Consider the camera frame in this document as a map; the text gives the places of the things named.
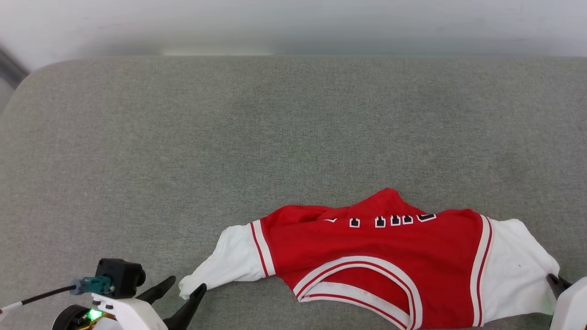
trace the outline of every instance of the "folded fabric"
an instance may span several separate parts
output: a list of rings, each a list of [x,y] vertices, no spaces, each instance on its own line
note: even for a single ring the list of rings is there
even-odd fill
[[[546,276],[558,271],[519,220],[469,209],[427,214],[387,188],[350,207],[285,206],[228,227],[179,286],[188,298],[201,283],[276,275],[300,302],[346,302],[405,330],[468,328],[552,314]]]

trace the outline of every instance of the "red fabric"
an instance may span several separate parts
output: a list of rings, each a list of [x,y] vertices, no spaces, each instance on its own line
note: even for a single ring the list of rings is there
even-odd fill
[[[443,211],[425,222],[417,218],[423,214],[387,188],[351,207],[285,206],[261,219],[261,225],[276,275],[292,289],[326,262],[376,257],[399,267],[415,283],[423,306],[422,329],[470,327],[471,272],[482,219],[472,210]],[[410,215],[413,223],[391,226],[391,215]],[[375,227],[380,216],[385,228]],[[351,218],[360,219],[359,228],[349,226]],[[378,272],[350,268],[324,281],[361,288],[409,313],[403,289]]]

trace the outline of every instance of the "white sleeve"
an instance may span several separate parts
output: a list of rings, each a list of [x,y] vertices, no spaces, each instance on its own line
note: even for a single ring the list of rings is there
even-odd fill
[[[481,280],[483,321],[529,313],[552,315],[556,298],[546,276],[558,276],[558,263],[520,220],[490,221],[493,238]]]
[[[180,281],[180,297],[188,299],[202,283],[213,289],[232,281],[256,281],[263,277],[265,272],[251,224],[235,225],[222,232],[212,255]]]

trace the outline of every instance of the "white floor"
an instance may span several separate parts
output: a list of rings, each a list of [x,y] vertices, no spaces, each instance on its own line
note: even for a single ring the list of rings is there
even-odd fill
[[[3,79],[0,79],[0,115],[4,112],[4,107],[12,96],[14,90]]]

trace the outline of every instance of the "gray fabric surface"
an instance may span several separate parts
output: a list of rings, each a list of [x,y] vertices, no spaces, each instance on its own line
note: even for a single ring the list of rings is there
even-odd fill
[[[190,274],[229,225],[384,187],[428,212],[521,219],[587,275],[587,59],[120,58],[43,68],[0,117],[0,305],[140,262]],[[155,304],[183,301],[177,286]],[[39,326],[89,297],[37,302]],[[548,329],[548,316],[487,329]],[[278,278],[210,291],[192,329],[392,329]]]

